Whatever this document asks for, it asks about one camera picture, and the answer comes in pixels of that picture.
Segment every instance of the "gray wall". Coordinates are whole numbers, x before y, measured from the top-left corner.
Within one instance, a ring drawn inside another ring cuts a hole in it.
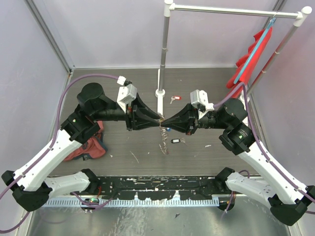
[[[313,13],[261,80],[254,98],[272,154],[299,180],[315,185],[315,2],[288,0],[283,11],[296,11],[307,5]],[[291,25],[291,20],[276,21],[261,65]],[[314,235],[314,221],[313,215],[305,215],[299,221],[304,236]]]
[[[175,0],[177,4],[271,10],[276,0]],[[157,67],[163,0],[35,0],[77,68]],[[173,12],[167,66],[234,66],[264,17]]]
[[[24,1],[0,1],[0,32],[2,175],[21,167],[47,143],[67,74]],[[22,208],[8,192],[0,212],[4,230],[19,221]]]

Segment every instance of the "dark gray floor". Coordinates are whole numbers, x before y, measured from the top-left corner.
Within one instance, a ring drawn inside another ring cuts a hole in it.
[[[176,68],[167,69],[165,76],[164,115],[169,118],[190,102],[190,92],[199,89],[208,93],[209,102],[222,100],[228,90],[226,82],[234,73],[234,68]],[[138,88],[142,100],[154,111],[157,110],[157,69],[102,69],[75,70],[73,78],[87,73],[106,73],[123,75]],[[62,113],[64,120],[70,115],[78,102],[76,95],[90,82],[102,84],[105,94],[116,101],[119,85],[111,79],[90,78],[76,83],[69,91]],[[182,97],[181,101],[170,103],[173,95]],[[123,121],[104,123],[104,143],[109,151],[96,160],[73,160],[61,163],[52,175],[69,175],[83,168],[90,168],[98,176],[107,175],[216,175],[224,167],[236,171],[248,169],[256,174],[252,167],[227,151],[218,139],[222,130],[199,129],[192,136],[177,131],[169,132],[169,155],[160,148],[159,128],[128,132]],[[171,144],[170,140],[185,138],[187,145]]]

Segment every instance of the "blue strap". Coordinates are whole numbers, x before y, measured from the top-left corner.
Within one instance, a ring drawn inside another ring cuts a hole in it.
[[[247,60],[246,60],[246,62],[245,62],[245,64],[244,64],[244,66],[242,67],[240,73],[238,73],[238,75],[236,76],[236,78],[235,78],[235,80],[234,80],[234,84],[236,84],[236,83],[240,80],[240,78],[241,78],[242,74],[244,73],[246,67],[247,67],[248,64],[250,63],[250,61],[251,61],[251,59],[253,58],[253,56],[255,55],[257,49],[258,49],[259,46],[261,45],[261,43],[262,43],[262,41],[264,40],[265,36],[267,35],[267,33],[268,33],[270,27],[273,26],[275,20],[276,20],[276,18],[274,17],[273,19],[271,19],[271,21],[270,21],[269,24],[267,25],[267,27],[266,27],[264,33],[261,35],[261,37],[260,37],[259,41],[257,42],[256,46],[254,47],[252,53],[251,53],[250,56],[247,58]]]

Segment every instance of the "wire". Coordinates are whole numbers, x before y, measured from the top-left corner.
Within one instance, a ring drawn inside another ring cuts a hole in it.
[[[242,87],[243,88],[243,91],[244,91],[244,102],[245,102],[245,108],[246,108],[246,111],[249,111],[249,104],[248,104],[248,101],[247,101],[247,91],[246,91],[246,85],[243,83],[243,82],[240,82],[233,90],[231,93],[229,93],[221,102],[213,105],[214,108],[217,108],[217,107],[220,107],[224,102],[226,102],[228,99],[231,98],[231,96],[240,88]],[[313,203],[315,203],[315,199],[312,198],[309,194],[307,194],[306,192],[304,192],[299,186],[297,186],[292,180],[290,180],[289,177],[287,177],[285,175],[285,173],[283,173],[283,171],[273,162],[271,161],[270,157],[267,155],[267,153],[265,152],[265,150],[263,149],[262,145],[260,144],[260,141],[259,141],[259,138],[256,134],[256,131],[255,131],[255,128],[254,128],[254,125],[253,125],[253,122],[252,122],[252,118],[251,118],[251,115],[250,113],[248,112],[248,123],[252,129],[252,134],[255,138],[255,141],[259,147],[259,150],[261,151],[261,153],[263,154],[263,156],[267,159],[267,161],[270,163],[270,165],[272,165],[276,170],[277,172],[289,183],[291,184],[294,189],[296,189],[296,191],[298,191],[299,193],[303,194],[305,197],[307,197],[310,201],[312,201]],[[307,211],[308,214],[315,214],[315,212],[312,212],[312,211]]]
[[[98,198],[98,197],[100,196],[100,193],[101,193],[101,191],[102,191],[102,187],[100,186],[100,187],[98,187],[98,189],[99,189],[99,192],[98,192],[98,195],[97,195],[96,198]]]
[[[54,126],[54,134],[53,134],[53,138],[51,141],[51,144],[49,145],[49,147],[43,152],[43,154],[41,154],[41,156],[35,160],[27,169],[25,169],[25,171],[22,173],[22,175],[18,176],[15,180],[13,180],[0,194],[0,200],[3,198],[3,196],[9,191],[9,189],[15,185],[23,176],[25,176],[25,174],[27,174],[38,162],[40,162],[45,156],[46,154],[52,149],[53,145],[56,142],[57,139],[57,134],[58,134],[58,130],[59,130],[59,124],[60,124],[60,112],[61,112],[61,107],[63,104],[63,99],[67,93],[67,91],[69,90],[69,88],[76,82],[87,78],[87,77],[105,77],[105,78],[111,78],[111,79],[118,79],[118,76],[114,76],[114,75],[106,75],[106,74],[87,74],[87,75],[82,75],[79,76],[78,78],[74,79],[73,81],[71,81],[69,83],[69,85],[64,89],[63,93],[61,94],[59,103],[58,103],[58,108],[57,108],[57,116],[56,116],[56,121],[55,121],[55,126]],[[9,230],[0,230],[0,234],[6,234],[9,233],[15,229],[17,229],[28,217],[29,212],[25,214],[25,216],[22,218],[22,220],[14,227],[12,227]]]
[[[84,202],[84,201],[79,197],[79,195],[76,194],[75,192],[72,192],[72,194],[73,194],[74,196],[76,196],[77,199],[79,199],[79,201],[80,201],[82,204],[84,204],[84,205],[86,205],[86,206],[88,206],[88,207],[91,207],[91,208],[95,208],[94,210],[100,210],[100,209],[102,209],[103,206],[109,204],[109,202],[114,199],[114,197],[111,197],[109,200],[107,200],[107,201],[104,202],[103,204],[98,205],[98,206],[95,206],[95,205],[90,205],[90,204]]]
[[[168,155],[169,154],[169,150],[167,147],[168,132],[167,132],[166,128],[161,126],[161,123],[162,123],[162,121],[165,120],[165,118],[160,113],[158,115],[160,116],[159,128],[160,128],[161,136],[162,136],[162,144],[159,144],[159,148],[161,149],[161,151],[163,152],[164,155]]]
[[[250,172],[249,172],[248,170],[242,170],[242,171],[239,172],[239,174],[240,174],[240,173],[243,173],[243,172],[246,172],[246,173],[247,173],[247,178],[250,178],[250,177],[251,177]],[[223,214],[222,214],[222,216],[221,216],[221,219],[222,219],[223,216],[227,213],[227,210],[229,209],[229,207],[230,207],[230,205],[231,205],[231,203],[232,203],[233,196],[234,196],[234,200],[235,200],[235,199],[236,199],[236,193],[235,193],[235,191],[232,191],[232,192],[231,192],[230,200],[228,201],[227,207],[226,207],[226,209],[224,210],[224,212],[223,212]]]

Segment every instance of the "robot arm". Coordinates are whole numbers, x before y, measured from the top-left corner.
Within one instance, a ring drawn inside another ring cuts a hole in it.
[[[255,142],[252,130],[242,122],[248,114],[240,100],[231,98],[215,111],[213,104],[209,104],[205,99],[206,96],[205,91],[192,92],[191,103],[170,119],[163,121],[162,127],[169,127],[187,135],[195,133],[198,128],[223,129],[223,134],[219,136],[222,144],[249,163],[267,184],[247,179],[234,170],[225,168],[216,176],[218,187],[246,194],[268,206],[281,222],[293,225],[306,212],[311,201],[280,175],[271,162],[311,197],[315,196],[315,187],[306,186],[294,178],[260,143],[271,158],[270,161],[265,159]]]
[[[96,120],[125,121],[129,131],[159,126],[159,115],[143,103],[136,87],[125,81],[123,85],[119,89],[117,102],[105,96],[100,84],[90,83],[83,87],[77,96],[79,105],[61,124],[50,151],[11,187],[13,197],[25,210],[36,210],[49,198],[70,192],[85,191],[92,194],[97,190],[99,180],[90,169],[64,177],[47,177],[70,153],[99,130]],[[51,142],[15,172],[6,171],[1,176],[5,184],[8,186],[23,175],[26,168],[38,160],[50,145]]]

